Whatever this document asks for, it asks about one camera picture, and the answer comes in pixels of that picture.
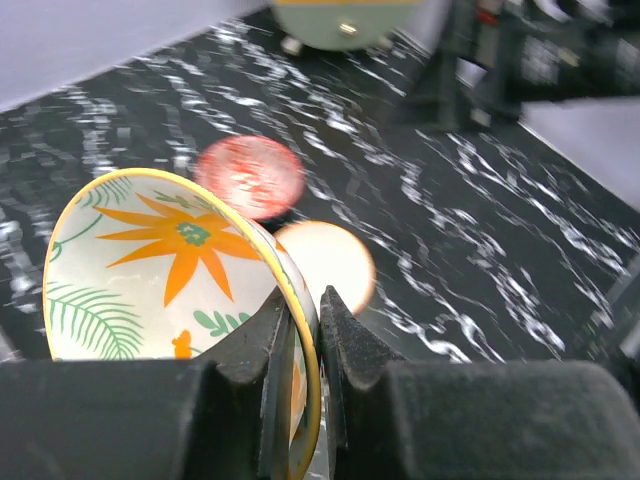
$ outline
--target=floral bowl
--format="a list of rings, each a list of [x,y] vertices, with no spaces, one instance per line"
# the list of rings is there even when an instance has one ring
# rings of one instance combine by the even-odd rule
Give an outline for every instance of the floral bowl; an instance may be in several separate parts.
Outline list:
[[[301,426],[304,454],[290,468],[304,472],[320,422],[313,300],[268,232],[189,180],[153,169],[116,170],[67,205],[45,260],[51,355],[189,359],[246,321],[276,286],[298,328],[292,438],[305,408],[310,421]]]

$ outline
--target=marble countertop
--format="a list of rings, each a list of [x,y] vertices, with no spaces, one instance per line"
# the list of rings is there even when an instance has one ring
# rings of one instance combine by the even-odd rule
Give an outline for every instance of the marble countertop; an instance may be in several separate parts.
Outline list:
[[[191,176],[231,134],[291,148],[308,185],[295,217],[371,250],[360,321],[415,359],[552,359],[615,327],[605,294],[640,251],[640,214],[519,126],[489,134],[377,129],[424,60],[390,52],[288,58],[264,13],[0,115],[0,326],[46,358],[45,248],[72,195],[116,168]],[[592,315],[603,312],[603,315]]]

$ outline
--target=orange flower pattern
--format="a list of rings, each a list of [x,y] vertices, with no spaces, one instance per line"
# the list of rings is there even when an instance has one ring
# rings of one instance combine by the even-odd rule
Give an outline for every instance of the orange flower pattern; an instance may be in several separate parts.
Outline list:
[[[293,362],[293,380],[291,382],[291,413],[297,413],[304,409],[307,402],[307,391],[302,388],[302,374],[297,361]],[[296,433],[297,425],[291,423],[289,438],[293,438]]]
[[[153,240],[108,266],[114,267],[134,260],[174,255],[164,292],[166,307],[189,283],[200,261],[225,295],[233,300],[229,279],[216,252],[237,258],[260,261],[259,254],[247,240],[225,231],[231,225],[217,213],[194,217],[182,210],[138,194],[140,200],[158,215],[125,212],[94,207],[100,213],[129,225],[142,228],[102,235],[104,240]]]
[[[183,330],[182,333],[174,338],[171,343],[174,346],[174,355],[176,358],[191,358],[191,334],[189,330]]]

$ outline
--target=green leaf pattern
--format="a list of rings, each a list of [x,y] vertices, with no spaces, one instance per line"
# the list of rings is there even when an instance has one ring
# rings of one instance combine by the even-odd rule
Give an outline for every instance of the green leaf pattern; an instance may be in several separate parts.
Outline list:
[[[144,337],[133,305],[120,294],[91,287],[49,282],[47,301],[52,331],[70,338],[103,360],[130,360],[138,356]]]
[[[251,316],[246,313],[240,313],[236,319],[233,315],[222,315],[220,312],[213,312],[213,318],[211,318],[203,311],[196,310],[193,312],[193,318],[202,327],[210,330],[209,335],[212,337],[221,337],[238,328],[241,324],[249,320]]]
[[[214,208],[213,205],[211,205],[204,198],[199,197],[198,195],[193,196],[192,203],[181,195],[175,195],[172,197],[162,192],[158,192],[157,190],[154,190],[153,192],[156,194],[156,200],[178,204],[185,210],[191,210],[192,208],[194,208],[196,210],[206,210],[207,212],[220,213]]]
[[[114,178],[113,180],[107,180],[104,183],[101,183],[91,191],[87,192],[82,198],[80,198],[76,205],[79,208],[93,208],[93,207],[107,207],[111,203],[119,204],[123,200],[126,200],[131,189],[133,187],[133,182],[131,179],[127,177]],[[84,227],[82,230],[74,233],[70,237],[65,238],[64,240],[54,240],[53,247],[51,248],[51,258],[49,263],[57,260],[63,252],[63,246],[65,243],[69,243],[72,240],[75,240],[78,237],[81,237],[93,227],[95,227],[100,220],[102,220],[102,214],[96,215],[89,225]]]
[[[133,181],[127,177],[107,180],[87,192],[76,204],[80,208],[108,207],[113,203],[119,205],[127,199],[132,187]]]

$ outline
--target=black foam pad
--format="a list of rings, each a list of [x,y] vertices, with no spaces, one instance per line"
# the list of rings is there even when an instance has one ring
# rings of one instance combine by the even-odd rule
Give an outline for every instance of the black foam pad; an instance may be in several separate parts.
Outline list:
[[[640,419],[587,362],[409,362],[328,288],[332,480],[637,480]]]
[[[640,478],[640,420],[593,364],[394,364],[387,375],[407,478]]]

